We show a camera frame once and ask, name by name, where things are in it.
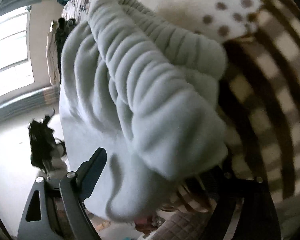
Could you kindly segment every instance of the bed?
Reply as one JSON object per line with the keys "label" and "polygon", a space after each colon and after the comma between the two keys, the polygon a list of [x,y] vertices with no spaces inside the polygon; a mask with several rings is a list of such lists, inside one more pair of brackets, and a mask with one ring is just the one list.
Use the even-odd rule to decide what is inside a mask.
{"label": "bed", "polygon": [[[71,0],[65,19],[87,18],[91,0]],[[282,236],[300,224],[300,10],[293,0],[139,0],[171,23],[222,43],[228,69],[218,113],[236,177],[269,183]],[[200,176],[191,178],[200,185]],[[170,198],[206,212],[189,181]]]}

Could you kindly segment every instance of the brown polka dot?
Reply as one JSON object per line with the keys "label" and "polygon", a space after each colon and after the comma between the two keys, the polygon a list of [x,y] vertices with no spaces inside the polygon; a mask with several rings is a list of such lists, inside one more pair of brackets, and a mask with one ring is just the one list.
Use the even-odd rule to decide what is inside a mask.
{"label": "brown polka dot", "polygon": [[226,6],[224,3],[222,3],[222,2],[218,2],[218,3],[216,3],[216,8],[217,8],[218,10],[224,11],[224,10],[227,9],[227,6]]}
{"label": "brown polka dot", "polygon": [[257,20],[257,14],[256,13],[249,13],[247,15],[248,22],[255,22]]}
{"label": "brown polka dot", "polygon": [[205,15],[205,16],[203,17],[203,19],[202,19],[203,23],[205,23],[205,24],[210,24],[210,23],[212,23],[212,20],[213,20],[213,18],[212,18],[211,15]]}
{"label": "brown polka dot", "polygon": [[252,0],[241,0],[241,6],[243,8],[249,8],[253,5],[253,1]]}
{"label": "brown polka dot", "polygon": [[232,17],[233,17],[233,19],[234,19],[236,22],[242,22],[242,20],[243,20],[243,17],[242,17],[241,14],[239,14],[239,13],[234,13],[234,14],[232,15]]}
{"label": "brown polka dot", "polygon": [[218,30],[218,34],[221,37],[226,37],[229,34],[229,27],[226,25],[221,26]]}

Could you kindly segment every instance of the blanket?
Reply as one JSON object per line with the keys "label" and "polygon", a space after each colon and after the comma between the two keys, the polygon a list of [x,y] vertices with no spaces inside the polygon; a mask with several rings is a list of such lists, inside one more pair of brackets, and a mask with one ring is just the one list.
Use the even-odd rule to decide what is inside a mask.
{"label": "blanket", "polygon": [[137,0],[96,0],[62,52],[60,119],[72,170],[98,147],[107,165],[87,209],[127,221],[160,207],[226,156],[215,112],[224,49]]}

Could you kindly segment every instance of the light gray fleece blanket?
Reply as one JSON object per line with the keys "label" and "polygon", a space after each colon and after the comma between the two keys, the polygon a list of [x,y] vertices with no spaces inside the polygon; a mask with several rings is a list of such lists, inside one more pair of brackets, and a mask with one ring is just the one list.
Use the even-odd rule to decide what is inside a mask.
{"label": "light gray fleece blanket", "polygon": [[98,147],[107,164],[87,209],[127,221],[226,156],[215,112],[226,54],[137,0],[95,0],[62,52],[60,117],[72,170]]}

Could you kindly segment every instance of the beige wall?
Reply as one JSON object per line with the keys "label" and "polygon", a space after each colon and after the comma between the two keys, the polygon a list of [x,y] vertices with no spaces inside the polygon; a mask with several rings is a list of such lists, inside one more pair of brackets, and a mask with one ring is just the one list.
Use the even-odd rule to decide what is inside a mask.
{"label": "beige wall", "polygon": [[34,83],[11,91],[0,97],[0,103],[27,92],[50,85],[46,46],[51,20],[58,20],[63,6],[56,0],[43,0],[32,5],[29,22],[29,51]]}

